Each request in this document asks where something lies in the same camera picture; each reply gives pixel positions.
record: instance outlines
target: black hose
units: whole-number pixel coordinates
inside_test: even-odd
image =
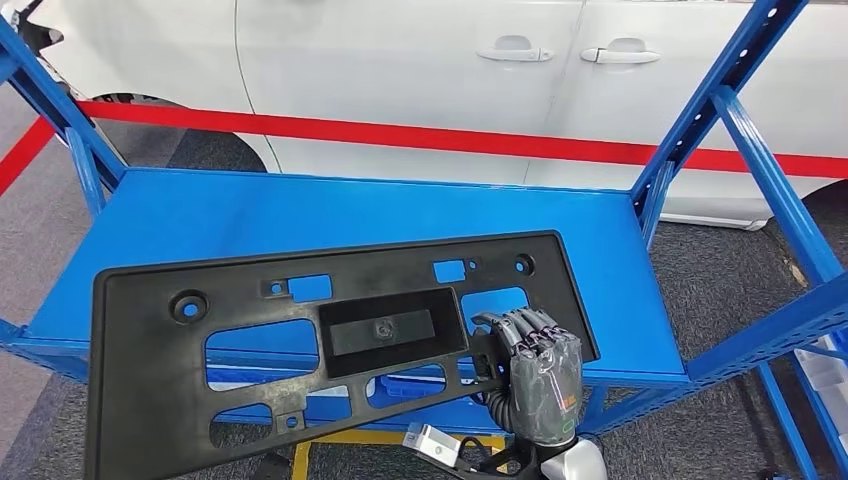
[[[492,392],[486,392],[484,395],[486,408],[489,409],[489,415],[495,421],[495,425],[507,433],[514,433],[512,428],[512,396],[509,389],[500,389]]]

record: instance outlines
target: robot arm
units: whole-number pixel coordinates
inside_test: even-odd
[[[600,450],[575,433],[583,388],[580,340],[546,313],[529,308],[472,320],[490,325],[509,353],[508,388],[486,392],[482,403],[499,427],[515,433],[515,441],[477,466],[462,459],[474,441],[470,437],[460,441],[432,426],[412,424],[403,444],[462,479],[606,480]],[[497,471],[510,460],[521,465],[516,474]]]

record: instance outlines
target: red stripe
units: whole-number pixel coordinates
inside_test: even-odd
[[[91,117],[169,127],[554,160],[645,165],[656,149],[654,145],[636,143],[216,112],[157,105],[80,102],[80,107]],[[787,175],[848,178],[848,159],[788,154],[777,154],[776,157]],[[686,168],[748,171],[738,152],[714,149],[695,151],[686,162]]]
[[[53,127],[44,119],[38,117],[8,152],[0,160],[0,195],[9,188],[16,178],[24,171],[38,155],[47,142],[53,137]]]

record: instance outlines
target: blue metal shelf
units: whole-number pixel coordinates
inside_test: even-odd
[[[630,191],[128,169],[9,25],[0,22],[0,80],[8,79],[67,140],[95,218],[32,324],[18,328],[0,321],[0,348],[85,381],[91,285],[94,275],[107,267],[557,230],[601,353],[600,360],[585,366],[587,383],[597,388],[581,429],[610,431],[756,368],[804,477],[816,478],[767,362],[848,325],[848,273],[737,98],[805,4],[757,0],[751,6]],[[813,288],[684,366],[647,247],[674,175],[719,119]],[[108,202],[97,177],[114,192]],[[477,308],[497,310],[514,300],[488,301],[476,303]],[[308,368],[314,363],[314,350],[300,341],[303,335],[234,335],[213,345],[209,356],[219,363],[256,368]],[[800,371],[797,361],[793,365]],[[848,456],[838,432],[810,384],[804,378],[801,384],[841,477],[848,478]],[[604,409],[606,387],[616,385],[641,390]],[[408,413],[380,427],[426,421],[448,431],[489,432],[491,425],[480,420],[483,409],[463,402],[467,403],[459,400]],[[338,407],[332,400],[315,405],[307,418],[311,415],[318,422],[326,421]],[[232,418],[257,418],[255,412],[236,413]]]
[[[130,169],[18,344],[84,345],[92,281],[108,267],[548,229],[562,235],[603,352],[587,382],[686,383],[626,192]],[[287,367],[316,353],[311,327],[293,325],[214,346]]]

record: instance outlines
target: car body panel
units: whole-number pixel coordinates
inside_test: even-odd
[[[638,65],[570,62],[545,134],[659,144],[750,4],[590,1],[575,49],[637,38],[661,59]],[[740,99],[776,152],[848,157],[848,5],[810,4],[742,90]],[[703,148],[735,150],[716,124]],[[527,183],[629,188],[640,167],[531,161]],[[790,177],[800,196],[836,181]],[[748,174],[682,170],[663,209],[666,219],[756,226],[771,210]]]
[[[10,5],[23,11],[30,3],[13,0],[4,16]],[[61,32],[40,55],[84,98],[134,93],[210,110],[650,145],[662,140],[748,8],[626,0],[42,0],[28,20]],[[809,5],[743,90],[774,151],[848,162],[846,21],[848,5]],[[553,56],[514,62],[481,53],[517,36]],[[659,59],[601,65],[580,57],[622,38],[642,41]],[[628,188],[641,169],[239,136],[270,172]],[[703,146],[735,149],[721,125]],[[717,168],[682,170],[662,218],[764,224],[771,212],[751,176]],[[836,180],[790,177],[800,196]]]
[[[43,0],[29,21],[61,32],[62,41],[39,53],[84,98],[133,93],[252,112],[236,57],[233,0]],[[264,135],[240,136],[276,164]]]
[[[538,133],[582,7],[573,0],[242,1],[239,57],[257,113]],[[524,62],[479,54],[499,43],[553,55]],[[271,144],[292,173],[520,184],[528,165],[287,138]]]

